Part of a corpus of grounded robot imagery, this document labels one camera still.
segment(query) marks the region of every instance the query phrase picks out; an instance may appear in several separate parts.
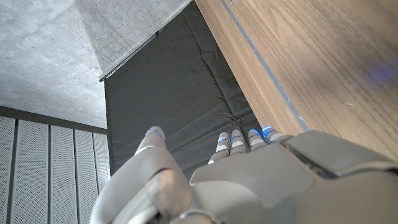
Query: dark gray fabric panel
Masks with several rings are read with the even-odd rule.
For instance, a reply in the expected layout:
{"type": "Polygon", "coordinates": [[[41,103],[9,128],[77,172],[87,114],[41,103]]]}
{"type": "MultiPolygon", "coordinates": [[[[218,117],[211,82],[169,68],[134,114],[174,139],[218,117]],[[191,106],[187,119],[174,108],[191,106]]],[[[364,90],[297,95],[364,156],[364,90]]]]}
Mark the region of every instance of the dark gray fabric panel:
{"type": "Polygon", "coordinates": [[[106,84],[115,170],[153,125],[187,177],[210,159],[220,132],[260,130],[194,2],[106,84]]]}

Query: wood grain surface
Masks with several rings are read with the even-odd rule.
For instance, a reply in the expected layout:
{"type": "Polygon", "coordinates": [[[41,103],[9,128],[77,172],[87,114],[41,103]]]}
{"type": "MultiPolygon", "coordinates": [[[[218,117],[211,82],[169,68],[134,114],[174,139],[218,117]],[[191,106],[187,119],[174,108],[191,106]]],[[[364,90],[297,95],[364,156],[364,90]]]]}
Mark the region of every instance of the wood grain surface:
{"type": "MultiPolygon", "coordinates": [[[[302,132],[222,1],[196,0],[260,124],[302,132]]],[[[398,1],[225,3],[310,129],[398,158],[398,1]]]]}

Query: concrete ceiling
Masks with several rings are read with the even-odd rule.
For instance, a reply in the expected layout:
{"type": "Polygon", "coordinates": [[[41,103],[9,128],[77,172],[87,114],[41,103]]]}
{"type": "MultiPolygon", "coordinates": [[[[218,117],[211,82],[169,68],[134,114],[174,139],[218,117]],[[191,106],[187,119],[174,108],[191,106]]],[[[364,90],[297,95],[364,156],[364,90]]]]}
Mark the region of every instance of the concrete ceiling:
{"type": "Polygon", "coordinates": [[[106,128],[99,79],[190,0],[2,0],[0,105],[106,128]]]}

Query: blue led light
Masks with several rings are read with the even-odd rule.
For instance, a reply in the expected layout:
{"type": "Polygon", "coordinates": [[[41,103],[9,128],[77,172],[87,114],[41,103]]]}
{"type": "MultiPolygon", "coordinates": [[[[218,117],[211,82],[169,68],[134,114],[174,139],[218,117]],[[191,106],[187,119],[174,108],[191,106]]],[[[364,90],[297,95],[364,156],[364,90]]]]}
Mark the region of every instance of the blue led light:
{"type": "Polygon", "coordinates": [[[256,129],[251,129],[250,131],[254,131],[258,136],[260,136],[259,132],[256,129]]]}
{"type": "Polygon", "coordinates": [[[272,127],[271,126],[263,127],[262,131],[264,132],[265,130],[270,129],[270,128],[272,128],[272,127]]]}
{"type": "Polygon", "coordinates": [[[148,131],[145,135],[152,134],[154,131],[157,133],[157,135],[159,135],[160,137],[162,137],[162,135],[160,134],[160,132],[158,132],[158,131],[156,131],[156,130],[148,131]]]}
{"type": "Polygon", "coordinates": [[[266,137],[269,133],[274,132],[274,131],[275,131],[275,130],[266,132],[266,133],[264,134],[264,137],[266,137]]]}

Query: metal wall panel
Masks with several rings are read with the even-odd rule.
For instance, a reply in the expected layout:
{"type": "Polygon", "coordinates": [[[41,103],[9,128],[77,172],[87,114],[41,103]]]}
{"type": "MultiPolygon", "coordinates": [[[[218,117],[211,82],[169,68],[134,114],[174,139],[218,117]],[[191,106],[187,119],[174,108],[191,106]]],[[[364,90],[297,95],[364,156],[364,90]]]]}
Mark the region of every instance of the metal wall panel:
{"type": "Polygon", "coordinates": [[[73,130],[51,126],[51,223],[77,223],[73,130]]]}
{"type": "Polygon", "coordinates": [[[82,224],[90,222],[91,211],[98,196],[92,134],[75,131],[76,168],[79,217],[82,224]]]}
{"type": "Polygon", "coordinates": [[[108,140],[105,134],[93,133],[93,136],[97,162],[98,187],[99,191],[101,191],[111,178],[111,170],[109,168],[108,140]]]}
{"type": "Polygon", "coordinates": [[[49,126],[19,121],[11,223],[47,223],[49,126]]]}
{"type": "Polygon", "coordinates": [[[15,119],[0,117],[0,223],[7,218],[15,119]]]}

